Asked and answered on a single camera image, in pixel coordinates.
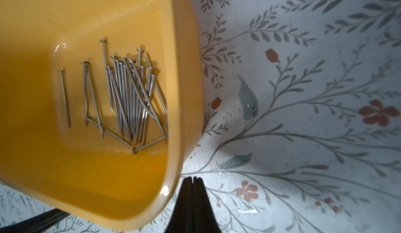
floral pattern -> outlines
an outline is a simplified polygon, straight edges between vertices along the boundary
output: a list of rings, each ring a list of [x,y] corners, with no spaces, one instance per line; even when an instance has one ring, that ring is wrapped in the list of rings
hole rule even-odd
[[[395,107],[384,108],[379,100],[372,100],[370,105],[359,110],[359,114],[365,116],[363,122],[367,125],[378,123],[380,126],[387,126],[388,116],[399,116],[399,111]]]
[[[237,196],[244,196],[245,201],[251,202],[251,200],[256,200],[259,198],[257,193],[258,187],[251,184],[248,185],[247,181],[242,181],[242,188],[237,189]]]
[[[398,232],[401,0],[191,1],[204,126],[181,176],[222,232]],[[50,209],[2,187],[0,227]],[[135,232],[163,232],[177,194]]]

steel nail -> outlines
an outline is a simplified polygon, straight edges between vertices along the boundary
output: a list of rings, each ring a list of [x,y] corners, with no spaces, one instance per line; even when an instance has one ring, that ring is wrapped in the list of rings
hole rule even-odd
[[[154,81],[154,86],[156,88],[157,95],[159,96],[160,101],[162,102],[164,111],[166,112],[166,115],[168,115],[166,101],[164,101],[164,98],[163,98],[163,95],[162,95],[162,91],[160,90],[160,86],[159,86],[159,83],[158,83],[157,79]]]
[[[112,84],[113,84],[114,90],[115,90],[115,89],[117,89],[117,84],[116,84],[115,76],[114,76],[115,72],[113,70],[111,70],[110,67],[108,67],[108,72],[109,72],[109,74],[111,76]],[[123,101],[121,100],[121,97],[119,95],[116,95],[116,97],[117,97],[117,100],[118,100],[118,104],[122,108],[122,116],[123,116],[124,125],[126,127],[126,132],[127,132],[128,135],[130,135],[131,132],[130,132],[129,126],[128,126],[127,115],[126,115],[126,112],[125,112],[124,107],[123,107]]]
[[[138,74],[138,71],[137,71],[137,69],[134,67],[134,73],[135,73],[135,75],[136,75],[136,77],[137,78],[140,78],[139,77],[139,74]],[[129,75],[129,79],[132,81],[132,83],[134,83],[134,80],[133,80],[133,76],[132,75],[130,75],[130,74],[128,74]],[[143,84],[141,83],[141,81],[138,81],[140,84],[139,84],[139,86],[140,86],[140,88],[141,88],[141,90],[143,91],[143,92],[145,92],[145,88],[144,88],[144,86],[143,86]],[[139,90],[138,90],[138,88],[133,84],[132,85],[133,86],[133,89],[135,90],[135,93],[137,94],[137,95],[139,95]],[[145,102],[140,98],[139,99],[139,102],[142,104],[142,106],[146,109],[146,111],[149,113],[149,115],[153,118],[153,119],[155,119],[155,116],[153,115],[153,113],[152,112],[150,112],[147,108],[146,108],[146,105],[145,105]]]
[[[116,75],[116,78],[117,78],[117,90],[114,90],[114,91],[116,93],[119,93],[120,92],[120,90],[119,90],[120,89],[120,85],[119,85],[120,67],[119,67],[119,64],[118,64],[117,56],[111,55],[110,57],[113,59],[113,66],[114,66],[115,75]],[[122,133],[123,121],[122,121],[122,116],[121,116],[121,109],[120,109],[120,106],[118,105],[118,102],[116,103],[116,100],[114,100],[114,101],[115,101],[114,102],[115,103],[114,107],[115,107],[115,112],[116,112],[117,121],[118,121],[118,129],[119,129],[120,133]]]
[[[102,43],[102,46],[103,46],[104,67],[108,67],[107,47],[106,47],[107,40],[101,39],[100,42]],[[113,111],[113,101],[112,101],[112,95],[111,95],[111,91],[110,91],[110,79],[108,77],[107,70],[106,70],[106,79],[107,79],[107,89],[109,91],[110,108]]]
[[[65,109],[65,118],[67,120],[67,127],[69,128],[71,126],[70,123],[70,111],[68,109],[68,102],[67,102],[67,90],[65,88],[65,82],[64,82],[64,72],[65,70],[58,70],[60,73],[60,78],[61,78],[61,87],[63,88],[63,99],[64,99],[64,109]]]
[[[136,77],[137,77],[137,78],[140,78],[137,69],[134,67],[133,70],[134,70],[134,73],[135,73]],[[159,128],[160,128],[160,131],[161,131],[161,132],[163,133],[163,135],[165,136],[166,133],[164,132],[163,126],[161,125],[161,123],[160,123],[160,121],[159,121],[159,118],[157,117],[156,112],[154,111],[153,105],[152,105],[152,103],[150,102],[150,99],[149,99],[149,96],[148,96],[147,93],[146,93],[145,87],[143,86],[143,83],[142,83],[141,81],[138,81],[138,82],[139,82],[139,86],[140,86],[142,92],[144,93],[143,96],[145,97],[146,101],[148,102],[149,107],[150,107],[150,110],[151,110],[152,112],[150,112],[150,111],[147,109],[145,103],[144,103],[143,100],[140,98],[139,100],[140,100],[140,102],[141,102],[141,104],[142,104],[142,106],[143,106],[142,108],[145,109],[145,110],[149,113],[149,115],[150,115],[154,120],[156,120],[157,125],[158,125]],[[136,93],[138,94],[139,91],[138,91],[138,89],[137,89],[135,86],[134,86],[134,90],[135,90]]]
[[[92,92],[93,104],[95,106],[96,116],[98,118],[100,134],[104,138],[104,130],[103,130],[102,118],[100,116],[99,104],[98,104],[98,101],[96,100],[96,96],[95,96],[95,89],[94,89],[93,83],[92,83],[92,76],[91,76],[91,69],[89,68],[89,62],[85,61],[85,62],[82,62],[82,64],[86,65],[89,87],[90,87],[91,92]]]
[[[154,87],[154,81],[155,81],[155,78],[156,78],[156,76],[155,75],[150,75],[150,78],[151,78],[151,80],[150,80],[150,85],[149,85],[149,90],[148,90],[148,94],[149,94],[149,97],[152,99],[152,96],[153,96],[153,87]],[[141,140],[141,146],[143,146],[143,144],[144,144],[144,142],[145,142],[145,136],[146,136],[146,127],[147,127],[147,125],[148,125],[148,113],[146,112],[146,111],[143,111],[144,112],[144,118],[143,118],[143,122],[141,123],[141,127],[142,127],[142,129],[140,129],[140,131],[141,131],[141,134],[142,134],[142,140]]]
[[[142,50],[142,49],[136,49],[136,50],[138,50],[138,67],[139,67],[139,66],[141,66],[141,63],[142,63],[142,54],[143,54],[144,50]]]
[[[86,76],[86,64],[82,64],[83,66],[83,96],[85,98],[85,117],[87,117],[88,114],[88,80]],[[88,126],[88,121],[85,120],[85,127]]]
[[[165,139],[165,137],[163,136],[162,138],[159,138],[158,140],[154,140],[153,142],[150,142],[150,143],[148,143],[147,145],[144,145],[144,146],[142,146],[142,147],[139,147],[139,148],[133,148],[132,149],[132,153],[133,154],[136,154],[136,153],[138,153],[138,151],[140,151],[140,150],[143,150],[144,148],[146,148],[146,147],[149,147],[149,146],[151,146],[151,145],[154,145],[155,143],[158,143],[158,142],[160,142],[160,141],[163,141]]]
[[[99,125],[93,121],[90,117],[86,116],[85,117],[85,121],[89,121],[92,124],[96,125],[97,127],[99,127]],[[120,142],[122,142],[123,144],[127,145],[128,147],[132,148],[132,145],[130,145],[127,141],[125,141],[124,139],[122,139],[121,137],[119,137],[118,135],[116,135],[115,133],[111,132],[110,130],[104,128],[104,131],[106,131],[107,134],[109,134],[110,136],[114,137],[115,139],[119,140]]]

nail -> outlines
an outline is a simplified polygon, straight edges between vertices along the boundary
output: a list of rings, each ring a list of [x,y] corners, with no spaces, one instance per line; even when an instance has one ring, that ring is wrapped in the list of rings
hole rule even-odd
[[[115,76],[114,76],[115,72],[113,70],[111,70],[110,67],[108,67],[108,72],[109,72],[109,74],[111,76],[112,84],[113,84],[114,90],[115,90],[115,89],[117,89],[117,83],[115,81]],[[125,112],[124,107],[123,107],[123,101],[121,100],[121,97],[118,94],[116,95],[116,97],[117,97],[117,100],[118,100],[118,105],[120,105],[120,107],[122,108],[122,116],[123,116],[123,122],[124,122],[124,125],[125,125],[125,128],[126,128],[126,133],[127,133],[127,135],[130,135],[131,132],[130,132],[129,126],[128,126],[127,115],[126,115],[126,112]]]
[[[104,67],[107,67],[108,66],[107,47],[106,47],[107,40],[101,39],[100,42],[102,43],[102,46],[103,46]],[[110,108],[113,111],[113,101],[112,101],[112,95],[111,95],[111,91],[110,91],[110,79],[108,77],[107,70],[106,70],[106,80],[107,80],[107,89],[109,91]]]
[[[64,109],[65,109],[65,118],[67,120],[67,127],[70,127],[70,111],[68,109],[68,102],[67,102],[67,90],[65,88],[65,82],[64,82],[64,72],[65,70],[58,70],[60,73],[60,78],[61,78],[61,87],[63,88],[63,98],[64,98]]]
[[[99,127],[99,125],[93,121],[92,119],[90,119],[90,117],[85,117],[85,121],[89,121],[91,123],[93,123],[94,125],[96,125],[97,127]],[[125,141],[124,139],[122,139],[121,137],[119,137],[118,135],[114,134],[113,132],[111,132],[110,130],[104,128],[104,131],[106,131],[107,134],[109,134],[110,136],[114,137],[115,139],[119,140],[120,142],[122,142],[123,144],[127,145],[128,147],[132,148],[132,145],[130,145],[127,141]]]
[[[85,62],[82,62],[82,64],[85,64],[85,65],[86,65],[89,87],[90,87],[91,92],[92,92],[93,104],[94,104],[94,106],[95,106],[96,116],[97,116],[97,118],[98,118],[98,123],[99,123],[99,128],[100,128],[100,134],[101,134],[102,137],[104,138],[104,130],[103,130],[102,118],[101,118],[101,116],[100,116],[99,104],[98,104],[98,101],[96,100],[95,90],[94,90],[94,88],[93,88],[92,76],[91,76],[91,69],[89,68],[89,62],[85,61]]]
[[[151,78],[151,80],[150,80],[150,85],[149,85],[149,89],[148,89],[148,94],[149,94],[149,97],[152,99],[153,90],[154,90],[154,88],[153,88],[154,87],[154,80],[155,80],[156,76],[151,74],[150,78]],[[144,118],[143,118],[143,122],[141,123],[142,130],[140,129],[141,134],[142,134],[141,146],[143,146],[143,144],[145,142],[146,127],[148,125],[148,113],[145,112],[145,111],[143,111],[143,112],[144,112],[144,115],[143,115]]]
[[[123,71],[124,89],[125,89],[125,95],[123,96],[123,98],[124,98],[124,104],[125,104],[125,111],[126,111],[126,114],[127,114],[128,126],[130,127],[130,123],[129,123],[129,113],[130,113],[129,92],[130,92],[130,89],[128,88],[129,85],[127,83],[127,72],[129,74],[129,70],[128,71],[127,70]]]
[[[122,72],[123,72],[123,66],[122,66],[122,63],[121,62],[118,62],[118,69],[119,69],[119,71],[118,71],[118,75],[117,75],[117,73],[115,74],[115,78],[116,78],[116,81],[118,81],[119,83],[119,85],[118,85],[118,91],[119,91],[119,93],[120,93],[120,97],[122,97],[123,96],[123,76],[122,76]]]
[[[135,73],[136,77],[137,77],[137,78],[140,78],[140,77],[139,77],[139,74],[138,74],[138,70],[137,70],[135,67],[133,68],[133,70],[134,70],[134,73]],[[132,78],[131,74],[128,74],[128,75],[130,76],[130,79],[131,79],[131,81],[133,82],[133,78]],[[148,96],[147,93],[146,93],[145,87],[143,86],[143,83],[142,83],[141,81],[138,81],[138,82],[139,82],[139,87],[141,88],[142,92],[144,93],[143,96],[145,97],[146,101],[148,102],[149,107],[150,107],[150,110],[151,110],[152,112],[150,112],[150,111],[148,110],[148,108],[146,107],[145,103],[144,103],[143,100],[140,98],[139,100],[140,100],[140,102],[141,102],[141,104],[142,104],[142,108],[145,109],[145,110],[149,113],[149,115],[150,115],[154,120],[156,120],[156,123],[157,123],[157,125],[159,126],[160,131],[161,131],[161,132],[163,133],[163,135],[165,136],[166,133],[164,132],[163,126],[161,125],[161,123],[160,123],[160,121],[159,121],[159,118],[157,117],[156,112],[154,111],[153,105],[152,105],[152,103],[150,102],[150,99],[149,99],[149,96]],[[136,92],[137,94],[139,94],[139,91],[138,91],[138,89],[136,88],[135,85],[134,85],[134,90],[135,90],[135,92]]]
[[[137,69],[136,69],[135,67],[134,67],[133,72],[135,73],[135,75],[136,75],[137,78],[140,78],[140,77],[139,77],[139,74],[138,74],[138,71],[137,71]],[[129,79],[132,81],[132,83],[134,83],[133,76],[132,76],[131,74],[128,74],[128,75],[129,75]],[[139,86],[140,86],[141,90],[145,93],[146,91],[145,91],[145,88],[144,88],[143,84],[141,83],[141,81],[138,81],[138,82],[140,83]],[[132,86],[133,86],[133,89],[135,90],[135,93],[136,93],[137,95],[139,95],[140,92],[139,92],[138,88],[135,86],[135,84],[133,84]],[[150,112],[150,111],[146,108],[145,102],[144,102],[141,98],[139,99],[139,102],[142,104],[142,106],[145,108],[145,110],[149,113],[149,115],[150,115],[153,119],[155,119],[155,116],[153,115],[152,112]]]
[[[144,145],[142,147],[139,147],[139,148],[135,148],[134,147],[132,149],[132,153],[136,154],[136,153],[138,153],[138,151],[143,150],[144,148],[149,147],[150,145],[154,145],[155,143],[158,143],[158,142],[163,141],[163,140],[164,140],[164,136],[162,138],[159,138],[158,140],[154,140],[153,142],[150,142],[147,145]]]
[[[129,66],[131,74],[132,74],[132,70],[133,70],[132,68],[135,67],[135,63],[136,63],[135,60],[128,60],[128,66]],[[136,108],[135,107],[135,105],[136,105],[136,101],[135,101],[136,95],[135,95],[135,92],[132,90],[132,88],[133,88],[132,83],[131,83],[131,81],[129,81],[130,101],[131,101],[129,114],[130,114],[130,120],[131,120],[130,121],[131,134],[132,134],[132,139],[133,139],[134,131],[135,131],[135,114],[134,114],[134,112],[135,112],[135,108]]]
[[[136,83],[135,82],[132,83],[131,80],[129,81],[132,84],[131,87],[133,88],[133,85],[135,85],[135,87],[138,87],[138,79],[136,79],[136,75],[133,73],[133,68],[136,67],[135,66],[136,60],[128,59],[128,63],[130,65],[130,70],[131,70],[130,76],[132,76],[132,79],[134,81],[136,81]],[[138,118],[137,110],[138,110],[140,103],[139,103],[139,96],[136,94],[136,92],[131,89],[131,93],[133,94],[133,96],[134,96],[133,100],[135,101],[134,105],[131,107],[131,111],[132,111],[132,124],[131,124],[132,130],[131,130],[131,132],[133,132],[132,143],[135,144],[137,141],[137,138],[138,138],[139,118]]]
[[[85,98],[85,116],[88,116],[88,80],[86,76],[86,65],[82,64],[83,66],[83,96]],[[88,121],[85,120],[85,127],[88,126]]]
[[[120,118],[119,118],[120,110],[119,110],[119,106],[117,105],[116,100],[115,100],[115,95],[116,95],[117,91],[114,90],[114,86],[112,84],[111,84],[110,88],[111,88],[112,95],[113,95],[113,104],[114,104],[114,107],[115,107],[115,115],[117,117],[118,130],[120,131],[120,134],[122,134],[123,132],[122,132],[122,129],[121,129],[121,123],[120,123]]]
[[[162,91],[160,90],[160,86],[159,86],[159,83],[158,83],[157,79],[154,81],[154,86],[156,88],[157,95],[159,96],[160,101],[162,102],[164,111],[166,112],[166,115],[168,115],[166,101],[163,98]]]
[[[113,66],[114,66],[114,70],[115,70],[115,75],[117,78],[117,90],[114,90],[116,93],[120,92],[120,85],[119,85],[119,72],[120,72],[120,67],[118,65],[118,60],[117,60],[117,56],[115,55],[111,55],[110,56],[113,59]],[[120,131],[120,133],[122,133],[122,127],[123,127],[123,121],[122,121],[122,116],[121,116],[121,109],[120,106],[118,105],[118,103],[116,103],[117,101],[114,99],[114,107],[115,107],[115,112],[117,115],[117,122],[118,122],[118,130]]]
[[[139,68],[139,66],[141,66],[141,64],[142,64],[142,54],[143,54],[144,50],[142,50],[142,49],[136,49],[136,50],[138,50],[138,68]]]

